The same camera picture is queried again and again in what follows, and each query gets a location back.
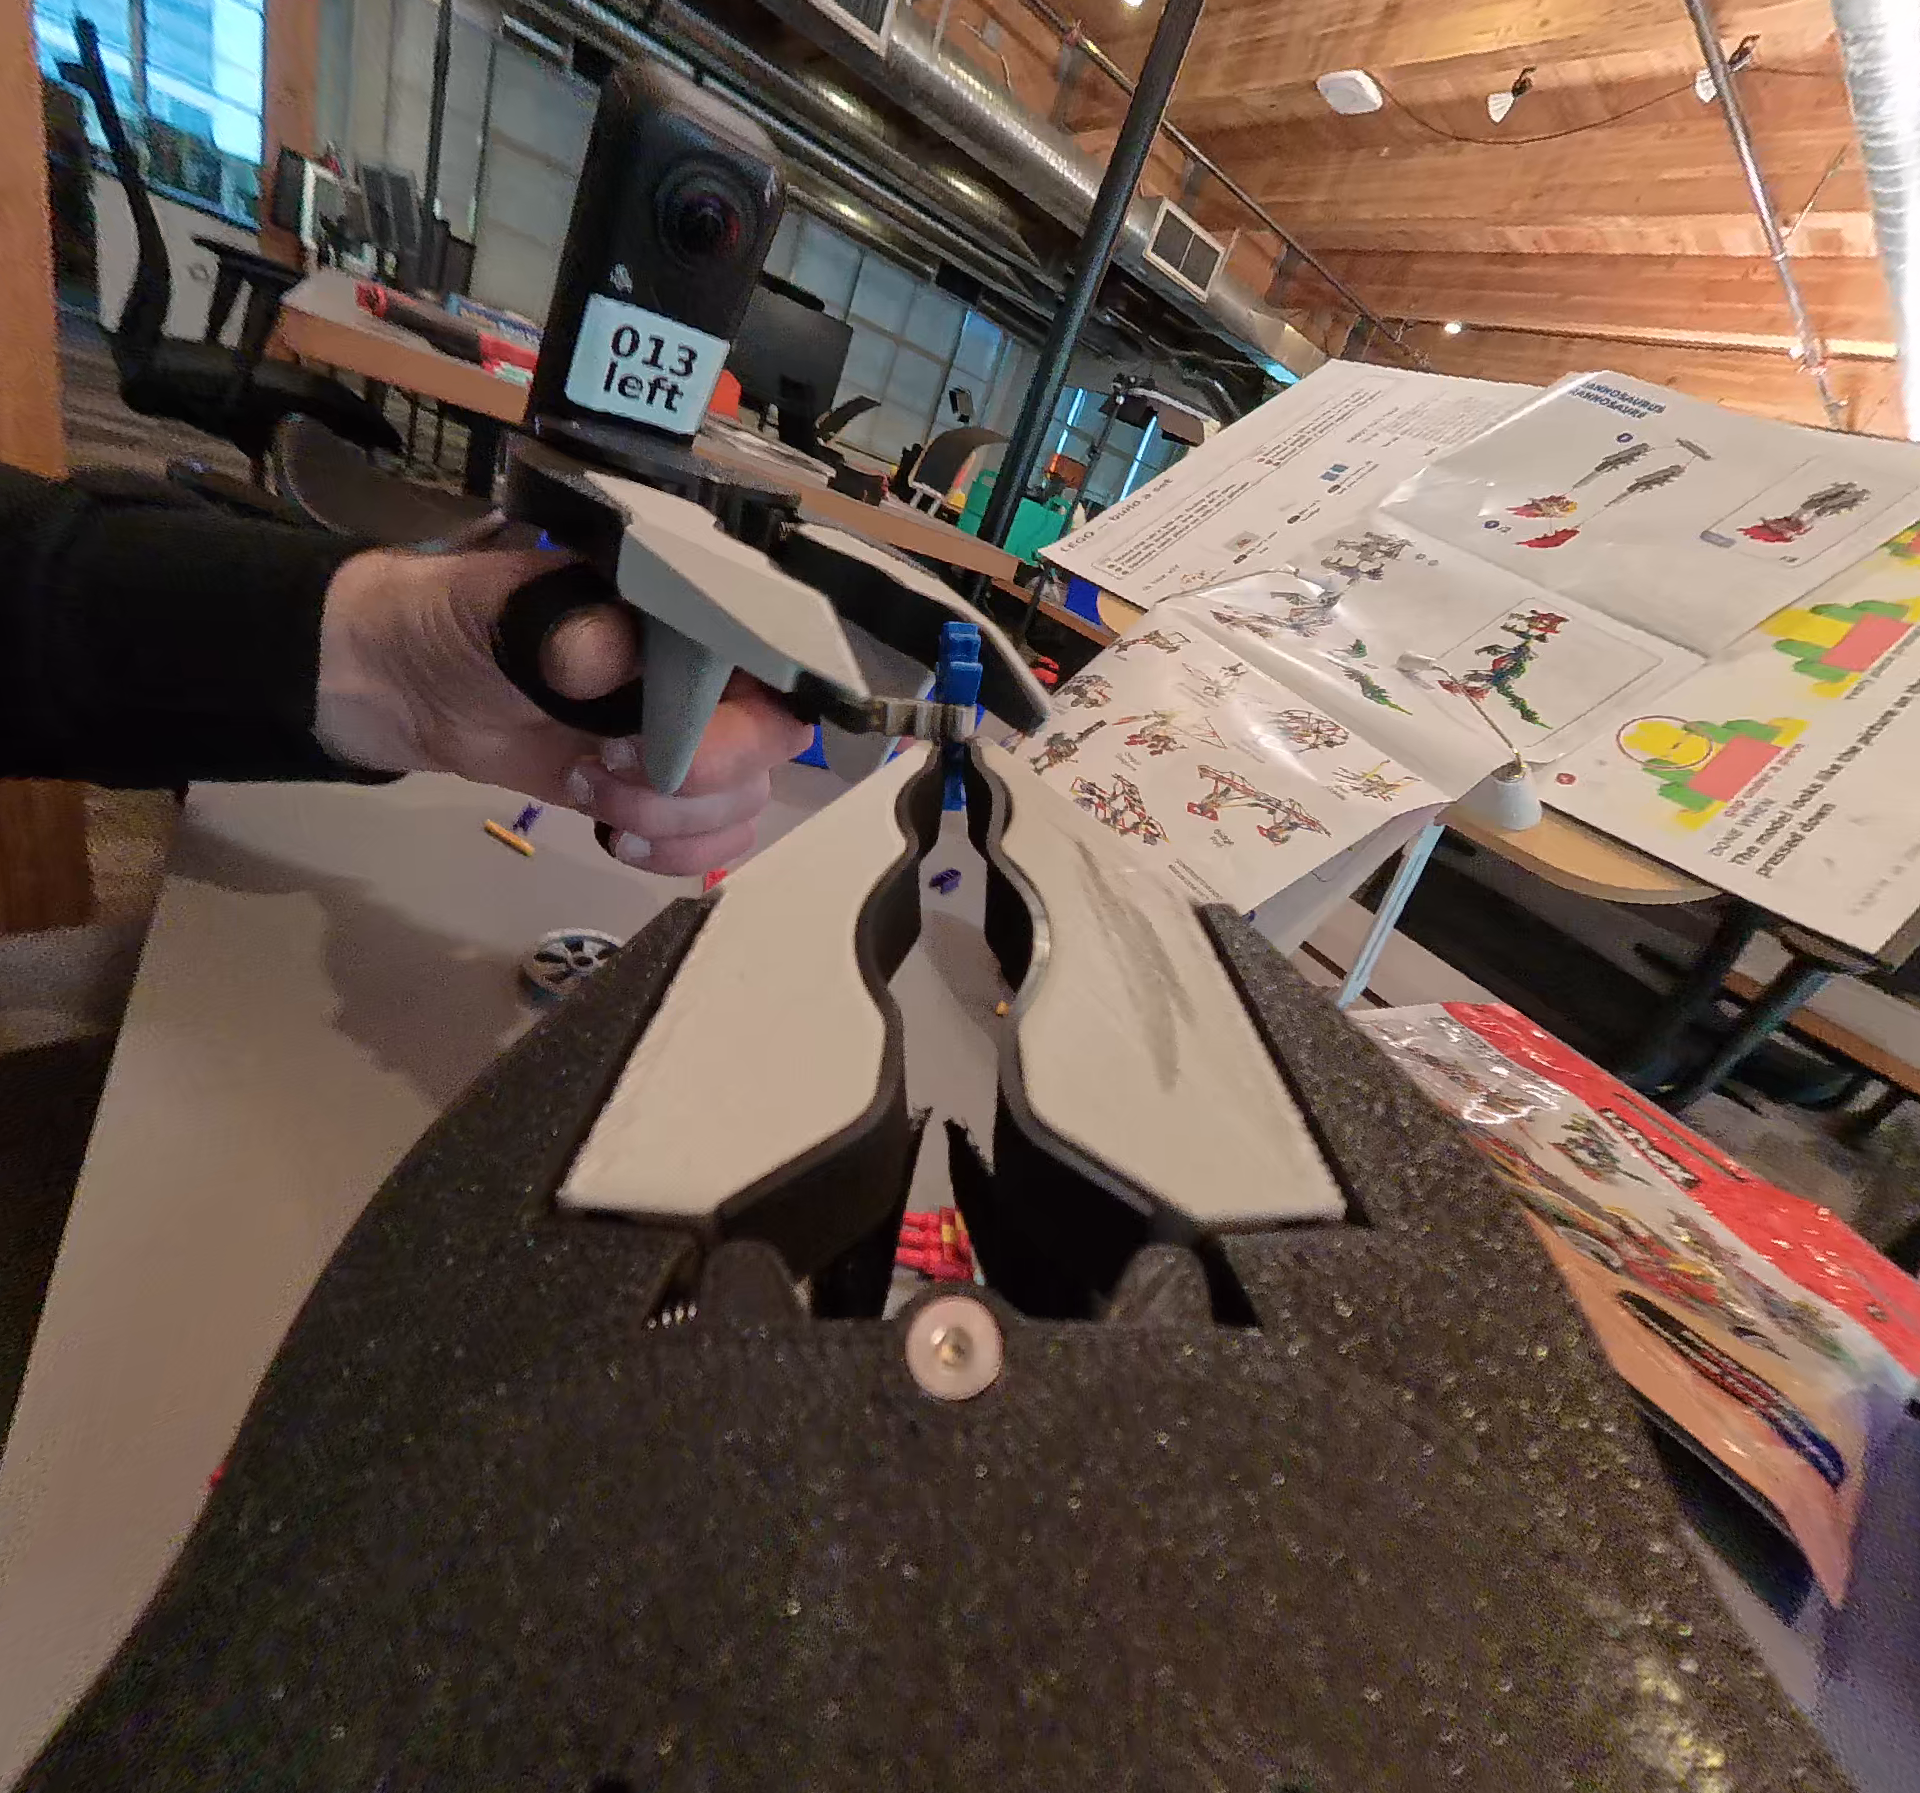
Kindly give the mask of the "small white clip holder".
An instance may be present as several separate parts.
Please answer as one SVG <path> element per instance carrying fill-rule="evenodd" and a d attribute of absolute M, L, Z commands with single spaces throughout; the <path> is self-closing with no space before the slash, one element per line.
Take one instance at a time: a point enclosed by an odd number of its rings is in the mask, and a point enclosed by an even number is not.
<path fill-rule="evenodd" d="M 1468 816 L 1506 833 L 1536 828 L 1543 822 L 1543 799 L 1531 766 L 1513 729 L 1491 713 L 1483 696 L 1468 689 L 1465 675 L 1454 674 L 1431 654 L 1406 652 L 1397 657 L 1397 670 L 1467 703 L 1506 751 L 1502 766 L 1465 795 L 1461 807 Z"/>

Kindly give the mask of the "black metal pole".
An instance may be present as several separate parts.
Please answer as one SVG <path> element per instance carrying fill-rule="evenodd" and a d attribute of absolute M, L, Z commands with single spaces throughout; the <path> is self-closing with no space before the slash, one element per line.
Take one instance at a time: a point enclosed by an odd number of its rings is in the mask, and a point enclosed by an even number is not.
<path fill-rule="evenodd" d="M 1070 284 L 1045 331 L 1038 364 L 1019 402 L 1007 450 L 998 462 L 995 483 L 983 510 L 975 536 L 1002 547 L 1027 479 L 1042 456 L 1044 433 L 1058 401 L 1060 385 L 1081 328 L 1087 324 L 1096 291 L 1110 271 L 1118 236 L 1138 197 L 1139 175 L 1161 127 L 1167 95 L 1187 56 L 1187 45 L 1203 15 L 1204 0 L 1165 0 L 1139 78 L 1130 89 L 1118 141 L 1107 158 L 1087 227 L 1070 271 Z"/>

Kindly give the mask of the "toy kit plastic bag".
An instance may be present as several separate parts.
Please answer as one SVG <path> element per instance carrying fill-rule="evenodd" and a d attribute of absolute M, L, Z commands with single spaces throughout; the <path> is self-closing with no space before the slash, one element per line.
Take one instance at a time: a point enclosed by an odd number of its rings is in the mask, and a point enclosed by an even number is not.
<path fill-rule="evenodd" d="M 1502 1177 L 1626 1386 L 1843 1605 L 1916 1396 L 1916 1280 L 1507 1006 L 1351 1021 Z"/>

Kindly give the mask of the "person's left hand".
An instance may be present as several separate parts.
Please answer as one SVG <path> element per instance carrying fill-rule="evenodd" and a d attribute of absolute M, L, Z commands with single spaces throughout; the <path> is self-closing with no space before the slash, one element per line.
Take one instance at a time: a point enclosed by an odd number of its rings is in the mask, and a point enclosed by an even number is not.
<path fill-rule="evenodd" d="M 554 551 L 351 557 L 322 613 L 317 745 L 352 770 L 446 773 L 573 809 L 608 831 L 626 868 L 664 879 L 731 868 L 751 853 L 773 778 L 812 729 L 737 674 L 683 785 L 651 789 L 638 739 L 548 719 L 492 657 L 510 594 L 564 563 Z"/>

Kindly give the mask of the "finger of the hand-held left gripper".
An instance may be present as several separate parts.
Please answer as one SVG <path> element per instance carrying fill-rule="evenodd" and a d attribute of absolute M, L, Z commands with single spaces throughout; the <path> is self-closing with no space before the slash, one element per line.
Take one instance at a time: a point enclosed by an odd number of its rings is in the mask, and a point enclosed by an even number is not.
<path fill-rule="evenodd" d="M 777 569 L 777 541 L 803 518 L 777 492 L 699 477 L 687 497 L 585 471 L 585 503 L 615 529 L 612 591 L 641 626 L 641 748 L 698 748 L 731 675 L 743 670 L 803 719 L 862 729 L 875 700 L 930 698 L 916 670 L 833 614 L 823 594 Z"/>
<path fill-rule="evenodd" d="M 1010 636 L 908 557 L 833 524 L 792 521 L 777 541 L 777 569 L 823 594 L 841 626 L 924 675 L 938 666 L 944 630 L 969 626 L 980 666 L 974 702 L 1017 731 L 1038 731 L 1051 716 L 1047 691 Z"/>

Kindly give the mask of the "person's left forearm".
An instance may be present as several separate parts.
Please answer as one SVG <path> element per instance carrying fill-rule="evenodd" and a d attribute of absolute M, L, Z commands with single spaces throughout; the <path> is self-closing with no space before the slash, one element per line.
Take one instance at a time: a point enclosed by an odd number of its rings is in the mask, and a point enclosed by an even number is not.
<path fill-rule="evenodd" d="M 5 467 L 2 778 L 390 783 L 315 739 L 324 603 L 355 556 L 157 474 Z"/>

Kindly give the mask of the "long wooden work table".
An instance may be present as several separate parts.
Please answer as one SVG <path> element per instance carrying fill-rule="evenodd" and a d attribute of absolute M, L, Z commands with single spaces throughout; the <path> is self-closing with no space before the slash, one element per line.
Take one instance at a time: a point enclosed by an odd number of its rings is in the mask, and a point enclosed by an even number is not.
<path fill-rule="evenodd" d="M 317 271 L 289 290 L 281 300 L 278 340 L 304 367 L 324 367 L 398 387 L 508 430 L 523 419 L 524 387 L 375 318 L 357 299 L 357 279 L 342 271 Z M 805 514 L 814 518 L 950 570 L 986 575 L 995 587 L 1016 591 L 1021 574 L 1016 556 L 890 499 L 877 505 L 856 501 L 833 487 L 812 462 L 787 447 L 710 425 L 698 435 L 694 450 L 762 483 L 795 492 Z"/>

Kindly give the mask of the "blue snowflake connector pair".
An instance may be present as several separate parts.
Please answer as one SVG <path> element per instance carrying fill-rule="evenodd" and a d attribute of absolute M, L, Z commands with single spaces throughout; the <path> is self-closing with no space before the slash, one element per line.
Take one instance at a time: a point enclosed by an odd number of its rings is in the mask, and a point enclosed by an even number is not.
<path fill-rule="evenodd" d="M 942 807 L 954 814 L 967 807 L 969 750 L 980 723 L 983 679 L 980 630 L 974 623 L 944 623 L 930 702 L 938 709 Z"/>

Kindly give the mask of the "round wooden table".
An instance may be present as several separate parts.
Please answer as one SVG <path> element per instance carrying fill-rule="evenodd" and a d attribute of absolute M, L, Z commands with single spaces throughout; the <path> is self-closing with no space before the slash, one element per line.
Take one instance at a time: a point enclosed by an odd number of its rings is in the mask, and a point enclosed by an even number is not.
<path fill-rule="evenodd" d="M 1444 810 L 1443 824 L 1522 873 L 1588 900 L 1675 908 L 1719 898 L 1714 886 L 1549 809 L 1531 828 L 1504 831 L 1459 801 Z"/>

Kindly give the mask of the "black office chair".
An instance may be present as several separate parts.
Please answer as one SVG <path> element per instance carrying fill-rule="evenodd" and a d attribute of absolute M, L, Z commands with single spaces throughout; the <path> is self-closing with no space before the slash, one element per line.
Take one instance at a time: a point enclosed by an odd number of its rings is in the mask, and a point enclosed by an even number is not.
<path fill-rule="evenodd" d="M 284 299 L 300 272 L 237 245 L 200 237 L 218 262 L 213 299 L 200 340 L 167 328 L 172 262 L 157 203 L 134 158 L 109 88 L 98 28 L 72 21 L 78 58 L 60 67 L 78 86 L 102 127 L 114 175 L 133 227 L 133 271 L 117 320 L 107 328 L 121 402 L 141 416 L 177 421 L 226 440 L 265 474 L 278 425 L 304 416 L 365 456 L 400 456 L 403 443 L 385 414 L 342 382 L 296 361 L 273 360 L 268 340 Z"/>

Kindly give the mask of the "silver insulated duct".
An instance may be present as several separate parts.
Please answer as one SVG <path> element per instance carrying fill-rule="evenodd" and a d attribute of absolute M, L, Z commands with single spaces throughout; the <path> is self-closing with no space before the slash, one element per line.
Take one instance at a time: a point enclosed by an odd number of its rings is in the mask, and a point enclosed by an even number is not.
<path fill-rule="evenodd" d="M 1896 331 L 1901 410 L 1918 435 L 1918 0 L 1832 0 Z"/>

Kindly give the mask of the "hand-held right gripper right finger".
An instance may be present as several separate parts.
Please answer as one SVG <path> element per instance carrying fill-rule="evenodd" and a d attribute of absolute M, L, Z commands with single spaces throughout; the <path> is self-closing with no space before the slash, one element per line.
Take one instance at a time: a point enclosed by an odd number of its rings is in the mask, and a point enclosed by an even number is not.
<path fill-rule="evenodd" d="M 1336 1226 L 1349 1193 L 1203 907 L 993 743 L 967 833 L 1008 997 L 967 1154 L 984 1283 L 1042 1321 L 1258 1325 L 1227 1242 Z"/>

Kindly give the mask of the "white booklet stand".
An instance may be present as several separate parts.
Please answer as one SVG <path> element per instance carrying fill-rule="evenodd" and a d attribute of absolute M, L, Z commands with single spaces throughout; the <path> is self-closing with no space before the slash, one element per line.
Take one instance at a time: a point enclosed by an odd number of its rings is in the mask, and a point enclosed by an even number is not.
<path fill-rule="evenodd" d="M 1373 913 L 1336 992 L 1333 1002 L 1345 1013 L 1366 994 L 1386 942 L 1392 937 L 1443 831 L 1444 809 L 1441 807 L 1395 816 L 1295 879 L 1282 891 L 1270 893 L 1247 920 L 1277 952 L 1293 955 L 1311 940 L 1337 904 L 1351 900 L 1386 868 L 1388 880 L 1380 895 L 1380 908 Z"/>

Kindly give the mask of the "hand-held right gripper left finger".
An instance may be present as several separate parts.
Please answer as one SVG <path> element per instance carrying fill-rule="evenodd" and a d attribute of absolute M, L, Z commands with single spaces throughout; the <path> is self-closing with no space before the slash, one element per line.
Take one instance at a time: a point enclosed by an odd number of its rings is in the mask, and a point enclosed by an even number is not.
<path fill-rule="evenodd" d="M 921 1132 L 890 981 L 942 814 L 944 754 L 899 751 L 701 900 L 559 1206 L 759 1242 L 822 1319 L 885 1312 Z"/>

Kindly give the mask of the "black monitor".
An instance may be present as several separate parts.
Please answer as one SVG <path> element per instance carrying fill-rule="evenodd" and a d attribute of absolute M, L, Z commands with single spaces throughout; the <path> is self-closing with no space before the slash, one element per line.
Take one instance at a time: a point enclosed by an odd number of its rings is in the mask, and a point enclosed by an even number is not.
<path fill-rule="evenodd" d="M 819 457 L 819 423 L 834 408 L 850 344 L 851 328 L 812 294 L 759 277 L 728 356 L 741 411 L 771 414 L 783 445 Z"/>

